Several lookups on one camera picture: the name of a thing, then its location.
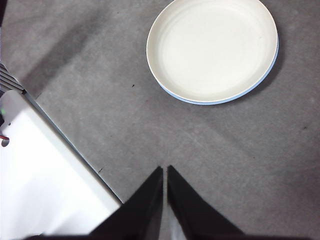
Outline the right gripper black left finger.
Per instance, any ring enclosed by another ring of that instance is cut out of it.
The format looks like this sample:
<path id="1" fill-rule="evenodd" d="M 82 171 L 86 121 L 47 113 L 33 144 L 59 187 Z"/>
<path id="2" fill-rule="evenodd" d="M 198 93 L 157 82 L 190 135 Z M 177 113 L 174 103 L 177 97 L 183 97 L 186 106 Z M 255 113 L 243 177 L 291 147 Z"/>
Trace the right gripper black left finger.
<path id="1" fill-rule="evenodd" d="M 91 236 L 158 236 L 163 209 L 163 169 L 157 167 Z"/>

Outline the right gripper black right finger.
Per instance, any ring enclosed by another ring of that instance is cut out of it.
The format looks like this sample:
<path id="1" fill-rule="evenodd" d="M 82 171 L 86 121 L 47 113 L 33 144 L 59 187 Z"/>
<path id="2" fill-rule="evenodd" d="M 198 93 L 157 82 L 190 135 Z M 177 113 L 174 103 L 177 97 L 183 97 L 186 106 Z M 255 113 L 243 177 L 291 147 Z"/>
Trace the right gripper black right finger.
<path id="1" fill-rule="evenodd" d="M 186 236 L 243 236 L 245 233 L 210 206 L 172 166 L 167 199 Z"/>

